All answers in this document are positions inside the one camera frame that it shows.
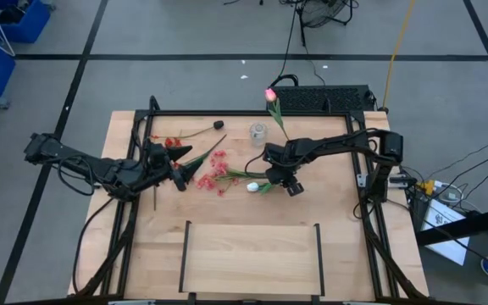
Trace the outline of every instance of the wooden table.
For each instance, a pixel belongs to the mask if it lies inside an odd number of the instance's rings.
[[[103,157],[125,158],[133,116],[131,111],[112,114]],[[178,136],[182,130],[182,135],[187,135],[211,126],[218,119],[225,122],[223,130],[211,130],[183,141],[184,145],[193,145],[193,150],[182,161],[204,153],[227,134],[218,149],[227,152],[226,161],[231,168],[243,169],[249,159],[262,151],[262,148],[252,146],[249,137],[249,128],[255,122],[268,126],[268,141],[285,143],[283,133],[270,117],[159,116],[153,119],[152,134]],[[365,113],[365,119],[369,128],[389,128],[383,112]],[[285,117],[284,122],[287,134],[292,138],[319,139],[347,133],[345,120],[340,117]],[[360,164],[366,172],[363,158]],[[267,163],[258,160],[249,170],[262,171],[268,167]],[[196,177],[211,170],[206,162]],[[358,194],[351,155],[344,153],[319,158],[302,167],[297,178],[305,192],[295,197],[289,197],[281,187],[263,196],[248,193],[245,183],[232,186],[219,197],[216,191],[199,190],[192,184],[187,191],[179,192],[172,182],[165,181],[157,188],[155,210],[153,189],[145,190],[141,194],[125,298],[187,298],[187,293],[179,293],[178,288],[184,229],[186,221],[190,220],[194,224],[217,225],[312,226],[319,223],[325,283],[325,296],[321,299],[373,301],[363,225],[352,216]],[[396,202],[406,200],[404,192],[399,190],[389,190],[388,196]],[[107,199],[105,191],[97,191],[91,199],[88,217]],[[90,279],[107,255],[115,209],[114,203],[100,213],[84,236],[77,271],[79,287]],[[408,211],[389,203],[383,205],[383,211],[392,257],[414,285],[428,294]],[[380,258],[378,265],[383,293],[388,296],[385,268]],[[115,274],[119,273],[119,268],[120,261],[114,265]],[[112,280],[111,292],[116,290],[116,282],[116,279]],[[197,299],[245,298],[309,301],[309,297],[291,295],[197,294]]]

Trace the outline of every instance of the clear glass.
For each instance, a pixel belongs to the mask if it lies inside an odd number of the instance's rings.
[[[253,123],[250,127],[250,137],[252,138],[252,145],[261,147],[267,142],[267,125],[263,123]]]

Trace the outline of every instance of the yellow connector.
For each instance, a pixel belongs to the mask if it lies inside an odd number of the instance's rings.
[[[427,196],[431,196],[432,193],[434,192],[435,185],[433,180],[427,180],[425,182],[416,183],[415,185],[418,188],[420,188]]]

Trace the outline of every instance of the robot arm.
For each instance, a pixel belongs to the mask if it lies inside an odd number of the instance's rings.
[[[369,141],[373,137],[380,139],[378,152],[369,146]],[[362,153],[377,163],[374,172],[367,176],[365,194],[370,199],[384,202],[387,196],[389,173],[393,166],[399,165],[402,161],[402,145],[402,136],[395,132],[367,129],[321,140],[309,138],[290,140],[283,147],[267,143],[263,160],[272,164],[272,167],[266,171],[269,182],[281,184],[290,196],[295,196],[304,191],[294,175],[304,164],[337,153]]]
[[[158,186],[163,180],[172,180],[179,191],[186,190],[186,183],[200,167],[192,163],[175,169],[176,161],[192,147],[169,147],[146,141],[139,161],[132,159],[95,158],[62,144],[47,135],[33,134],[25,149],[25,160],[32,164],[57,164],[99,183],[109,196],[121,201],[133,200],[141,191]]]

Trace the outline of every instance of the small white object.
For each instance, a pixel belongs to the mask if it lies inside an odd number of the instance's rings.
[[[429,209],[425,215],[426,221],[430,222],[435,226],[449,224],[453,221],[464,219],[460,213],[455,212],[454,210],[450,209],[445,204],[442,204],[435,199],[430,201]],[[428,230],[432,228],[431,225],[427,223],[423,223],[422,230]],[[460,241],[464,246],[468,246],[469,237],[459,238],[457,239]],[[438,242],[436,244],[426,246],[430,250],[440,254],[444,258],[450,259],[459,265],[464,264],[464,258],[466,257],[466,249],[463,248],[461,245],[457,244],[455,241],[443,241]]]
[[[259,191],[259,184],[257,182],[252,182],[246,186],[247,191],[255,192]]]

